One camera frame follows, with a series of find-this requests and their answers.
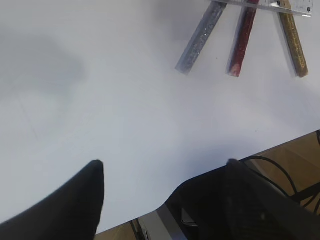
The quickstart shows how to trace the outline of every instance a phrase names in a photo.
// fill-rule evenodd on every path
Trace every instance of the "black cable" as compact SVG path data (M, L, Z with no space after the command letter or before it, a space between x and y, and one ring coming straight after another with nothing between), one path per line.
M243 162L247 162L247 161L249 161L249 160L257 160L257 159L267 161L267 162L275 165L278 169L280 169L280 170L284 173L284 175L286 176L286 178L289 180L289 182L290 182L290 184L291 184L291 186L292 186L292 189L293 189L293 191L294 191L294 194L297 194L297 193L298 193L297 188L296 188L296 185L295 185L294 181L292 180L292 178L290 177L290 175L289 175L289 174L287 173L287 171L286 171L281 165L279 165L277 162L275 162L275 161L273 161L273 160L271 160L271 159L269 159L269 158L267 158L267 157L264 157L264 156L249 156L249 157L243 159L242 161L243 161Z
M315 199L316 197L318 196L319 193L317 193L316 195L314 195L305 205L303 205L302 207L303 208L306 208L308 207Z
M317 214L319 207L320 207L320 199L319 199L318 203L315 206L315 209L314 209L314 213L315 214Z
M250 169L252 172L254 172L255 174L257 174L260 178L266 180L268 183L272 184L273 186L275 186L277 189L280 190L280 192L282 192L287 198L289 198L289 194L286 193L285 190L283 190L278 184L276 184L275 182L271 181L269 178L263 176L262 174L260 174L259 172L255 171L255 170L252 170Z

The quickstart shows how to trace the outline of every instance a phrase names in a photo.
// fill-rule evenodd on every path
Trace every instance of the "wooden floor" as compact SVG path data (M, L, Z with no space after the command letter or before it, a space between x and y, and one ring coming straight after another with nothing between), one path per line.
M136 240L129 223L98 234L95 240Z
M320 182L320 145L316 133L277 146L258 155L279 163L292 177L298 192ZM255 160L254 164L289 195L293 195L292 186L278 168L263 160ZM313 212L319 199L320 196L307 209ZM97 235L95 240L135 240L135 235L130 224L126 223Z

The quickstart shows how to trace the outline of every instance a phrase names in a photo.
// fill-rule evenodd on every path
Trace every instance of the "clear plastic ruler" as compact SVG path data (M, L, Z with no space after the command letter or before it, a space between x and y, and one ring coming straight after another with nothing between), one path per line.
M213 0L216 2L235 4L244 7L252 7L270 10L280 13L290 13L311 17L314 0Z

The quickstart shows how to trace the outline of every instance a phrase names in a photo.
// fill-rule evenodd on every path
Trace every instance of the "silver glitter glue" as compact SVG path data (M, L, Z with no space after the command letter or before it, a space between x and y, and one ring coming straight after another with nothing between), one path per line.
M188 74L191 71L226 6L226 3L216 1L210 4L176 65L176 70L183 74Z

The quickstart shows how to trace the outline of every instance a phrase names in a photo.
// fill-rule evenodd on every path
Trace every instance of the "white surface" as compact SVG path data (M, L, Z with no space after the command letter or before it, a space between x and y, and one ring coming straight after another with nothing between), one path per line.
M297 17L310 75L293 78L275 13L259 10L239 79L228 6L192 72L175 71L209 2L2 0L0 222L90 160L104 162L99 232L160 207L184 181L320 128L320 5Z

